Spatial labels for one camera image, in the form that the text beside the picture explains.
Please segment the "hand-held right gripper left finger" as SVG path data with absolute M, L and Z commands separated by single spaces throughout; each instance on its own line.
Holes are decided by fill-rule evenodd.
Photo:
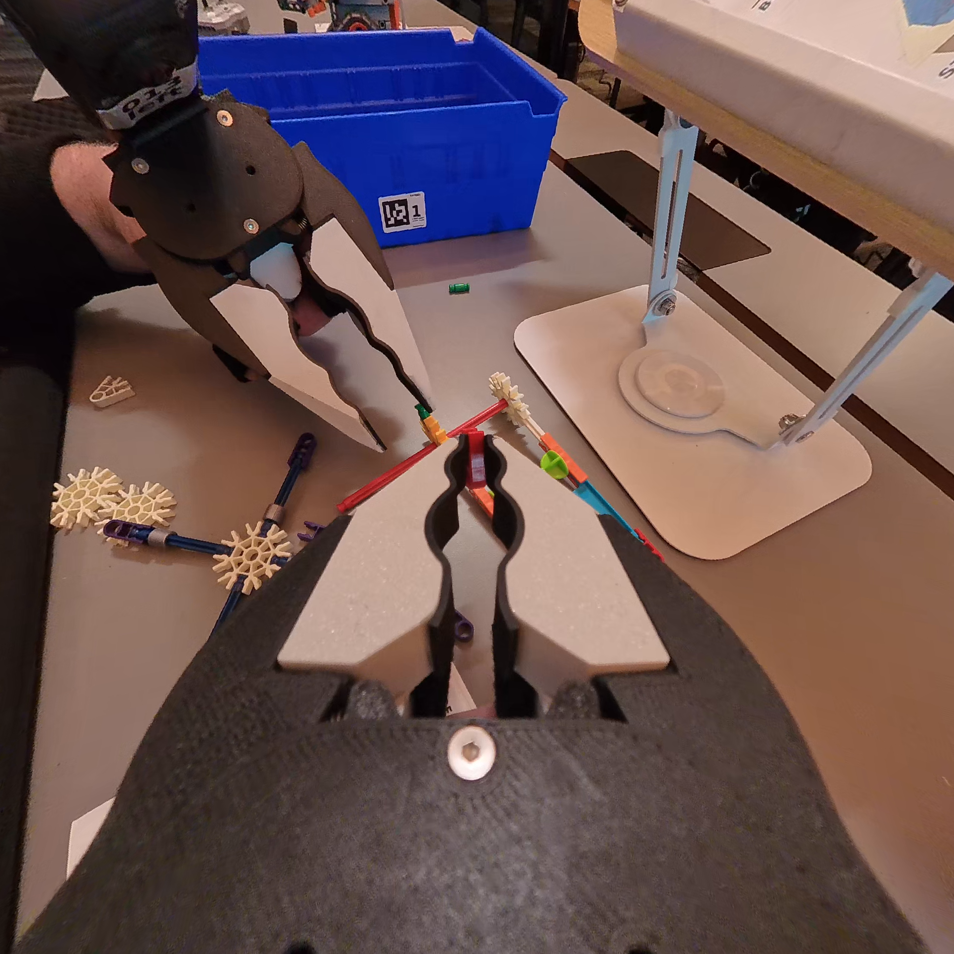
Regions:
M 444 553 L 459 529 L 467 439 L 449 439 L 342 519 L 278 654 L 285 670 L 375 680 L 410 695 L 415 716 L 443 717 L 455 607 Z

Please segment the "tagged blue plastic bin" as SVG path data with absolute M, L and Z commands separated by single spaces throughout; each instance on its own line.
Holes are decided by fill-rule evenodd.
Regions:
M 483 29 L 202 38 L 198 69 L 304 142 L 384 248 L 528 228 L 566 102 Z

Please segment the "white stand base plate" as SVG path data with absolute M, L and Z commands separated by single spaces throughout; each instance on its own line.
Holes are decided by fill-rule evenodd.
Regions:
M 683 293 L 672 315 L 645 317 L 647 293 L 527 318 L 514 343 L 668 544 L 706 560 L 737 555 L 868 481 L 868 452 L 838 423 L 783 443 L 781 418 L 812 401 Z M 661 352 L 709 368 L 720 407 L 689 419 L 646 400 L 638 364 Z

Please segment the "white instruction board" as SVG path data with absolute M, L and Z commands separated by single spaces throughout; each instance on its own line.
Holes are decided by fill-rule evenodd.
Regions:
M 619 2 L 617 47 L 914 206 L 952 176 L 952 2 Z

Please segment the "colourful toy cart frame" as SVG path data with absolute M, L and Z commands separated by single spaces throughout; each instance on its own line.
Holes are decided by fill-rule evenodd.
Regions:
M 662 558 L 662 554 L 657 548 L 639 531 L 634 530 L 594 485 L 590 483 L 587 474 L 582 471 L 566 450 L 555 441 L 554 436 L 544 431 L 538 423 L 536 423 L 531 416 L 531 412 L 522 393 L 511 381 L 509 376 L 501 372 L 492 374 L 488 379 L 488 387 L 495 402 L 490 407 L 485 408 L 477 415 L 452 428 L 450 431 L 446 431 L 440 425 L 433 412 L 426 420 L 420 420 L 420 425 L 428 440 L 428 444 L 399 465 L 386 471 L 378 478 L 345 497 L 336 506 L 339 513 L 346 514 L 355 507 L 362 505 L 366 500 L 388 486 L 388 484 L 393 483 L 399 476 L 410 471 L 412 467 L 416 466 L 428 456 L 434 448 L 441 446 L 450 439 L 457 438 L 460 435 L 466 435 L 466 431 L 470 428 L 475 427 L 480 429 L 480 425 L 504 413 L 507 415 L 507 419 L 510 423 L 527 431 L 543 450 L 543 456 L 539 462 L 542 471 L 554 478 L 558 483 L 565 485 L 576 497 L 587 503 L 599 515 L 614 518 L 657 558 Z

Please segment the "blue rod cross white hub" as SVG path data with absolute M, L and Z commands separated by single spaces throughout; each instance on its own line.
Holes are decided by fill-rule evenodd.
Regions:
M 274 576 L 292 558 L 292 542 L 281 529 L 281 524 L 292 491 L 308 469 L 316 446 L 313 434 L 306 432 L 299 436 L 288 458 L 282 484 L 263 518 L 254 526 L 247 524 L 242 533 L 232 531 L 231 536 L 221 542 L 183 536 L 143 522 L 122 520 L 118 518 L 118 510 L 113 510 L 111 519 L 101 523 L 102 534 L 112 543 L 171 548 L 210 556 L 218 583 L 228 591 L 214 626 L 214 630 L 217 630 L 246 596 L 258 590 L 265 580 Z

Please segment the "person's left hand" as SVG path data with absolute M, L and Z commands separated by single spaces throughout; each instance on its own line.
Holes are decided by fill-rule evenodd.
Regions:
M 111 200 L 113 172 L 105 157 L 112 151 L 89 142 L 59 146 L 51 159 L 51 182 L 63 208 L 114 271 L 148 274 L 135 249 L 145 232 Z

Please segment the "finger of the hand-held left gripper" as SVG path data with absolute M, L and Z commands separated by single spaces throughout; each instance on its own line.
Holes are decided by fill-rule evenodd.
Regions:
M 416 403 L 432 406 L 431 386 L 397 292 L 332 218 L 311 235 L 306 259 L 325 294 L 341 300 L 367 342 L 384 355 Z
M 328 372 L 302 350 L 290 311 L 275 291 L 235 283 L 212 296 L 211 304 L 262 364 L 273 386 L 362 446 L 386 449 L 363 413 L 340 397 Z

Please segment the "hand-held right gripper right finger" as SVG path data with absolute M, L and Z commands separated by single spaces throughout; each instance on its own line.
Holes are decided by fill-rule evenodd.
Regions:
M 671 661 L 608 530 L 620 530 L 497 437 L 492 529 L 506 553 L 492 625 L 495 709 L 531 717 L 538 698 L 595 676 Z

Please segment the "stand foot bracket with dome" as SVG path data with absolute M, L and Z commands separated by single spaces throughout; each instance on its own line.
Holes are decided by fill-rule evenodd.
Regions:
M 725 431 L 760 448 L 779 441 L 781 418 L 812 402 L 705 312 L 678 309 L 643 326 L 647 343 L 619 367 L 641 416 L 683 434 Z

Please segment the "toy instruction booklet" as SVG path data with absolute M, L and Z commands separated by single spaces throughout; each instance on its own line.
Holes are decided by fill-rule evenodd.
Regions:
M 450 667 L 448 684 L 447 716 L 459 716 L 476 709 L 460 673 L 454 664 Z M 70 828 L 66 875 L 71 876 L 83 856 L 88 851 L 93 839 L 102 827 L 114 803 L 114 797 L 96 806 L 81 817 L 75 819 Z

